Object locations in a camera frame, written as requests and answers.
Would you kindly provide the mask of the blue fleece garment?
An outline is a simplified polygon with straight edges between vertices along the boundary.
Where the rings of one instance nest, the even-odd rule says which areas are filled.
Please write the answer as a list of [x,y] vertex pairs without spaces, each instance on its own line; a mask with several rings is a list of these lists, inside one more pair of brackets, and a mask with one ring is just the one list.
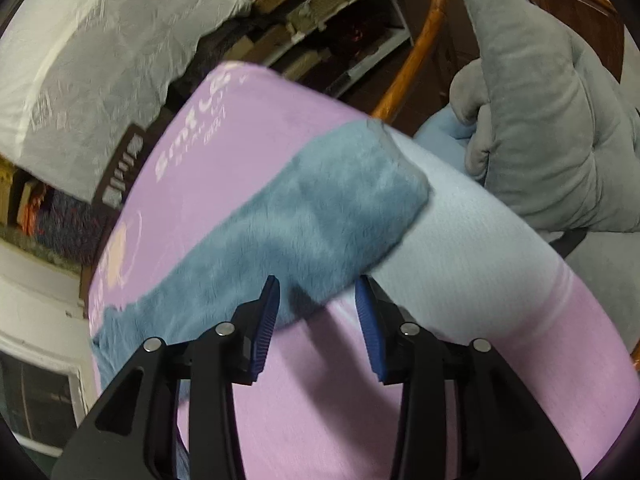
[[91,345],[103,387],[146,338],[198,338],[280,282],[279,327],[381,262],[424,211],[427,176],[373,119],[317,136],[149,292],[107,306]]

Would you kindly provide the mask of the pink printed bed sheet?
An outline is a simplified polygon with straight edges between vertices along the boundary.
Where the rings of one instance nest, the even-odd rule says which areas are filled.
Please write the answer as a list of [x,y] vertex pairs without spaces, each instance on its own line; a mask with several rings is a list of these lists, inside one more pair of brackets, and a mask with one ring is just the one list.
[[[150,336],[125,313],[309,141],[363,114],[272,70],[227,62],[160,138],[107,242],[89,292],[90,330],[130,356]],[[485,338],[525,382],[583,474],[639,401],[629,353],[587,286],[507,206],[401,133],[426,174],[426,211],[373,276],[416,322],[459,344]],[[384,479],[401,390],[378,383],[355,294],[344,290],[274,334],[265,373],[235,389],[252,479]]]

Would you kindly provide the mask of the dark patterned storage box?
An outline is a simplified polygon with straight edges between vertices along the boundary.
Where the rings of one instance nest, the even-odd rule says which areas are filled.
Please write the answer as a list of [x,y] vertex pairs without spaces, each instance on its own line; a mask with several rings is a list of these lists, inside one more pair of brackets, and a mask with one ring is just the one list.
[[48,188],[37,214],[36,242],[71,262],[93,263],[108,215],[63,192]]

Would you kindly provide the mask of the dark wooden chair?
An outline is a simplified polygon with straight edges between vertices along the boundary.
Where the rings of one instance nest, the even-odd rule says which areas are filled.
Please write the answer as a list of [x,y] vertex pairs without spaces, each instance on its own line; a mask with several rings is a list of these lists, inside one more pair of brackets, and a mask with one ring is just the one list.
[[145,131],[138,125],[130,125],[104,170],[91,205],[121,210],[149,152]]

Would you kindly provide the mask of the grey plush shark toy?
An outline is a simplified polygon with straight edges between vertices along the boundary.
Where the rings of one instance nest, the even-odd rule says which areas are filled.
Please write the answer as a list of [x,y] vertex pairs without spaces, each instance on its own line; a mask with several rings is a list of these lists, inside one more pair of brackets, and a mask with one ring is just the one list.
[[593,48],[529,0],[463,0],[480,48],[450,102],[466,171],[545,233],[605,307],[639,302],[639,114]]

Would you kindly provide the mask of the light blue plush cushion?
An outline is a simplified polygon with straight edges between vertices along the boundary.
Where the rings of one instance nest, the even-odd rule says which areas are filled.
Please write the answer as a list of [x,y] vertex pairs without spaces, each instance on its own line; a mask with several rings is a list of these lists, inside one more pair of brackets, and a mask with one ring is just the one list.
[[447,105],[424,122],[413,140],[465,174],[466,147],[475,131],[475,124],[465,125],[460,122],[451,106]]

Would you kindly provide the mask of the white lace cloth cover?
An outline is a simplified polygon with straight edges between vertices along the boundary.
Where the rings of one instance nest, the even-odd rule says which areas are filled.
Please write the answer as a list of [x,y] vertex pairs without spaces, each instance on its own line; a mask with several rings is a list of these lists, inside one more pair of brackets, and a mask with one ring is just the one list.
[[1,0],[1,154],[91,200],[198,40],[250,0]]

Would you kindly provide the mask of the orange rattan chair frame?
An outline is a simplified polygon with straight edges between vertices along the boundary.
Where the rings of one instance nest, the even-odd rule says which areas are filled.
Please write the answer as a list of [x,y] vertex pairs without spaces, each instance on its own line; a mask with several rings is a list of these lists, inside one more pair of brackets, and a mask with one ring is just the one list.
[[446,21],[448,0],[430,0],[430,6],[419,36],[414,40],[404,64],[396,74],[371,116],[391,124],[405,105],[425,63],[437,47]]

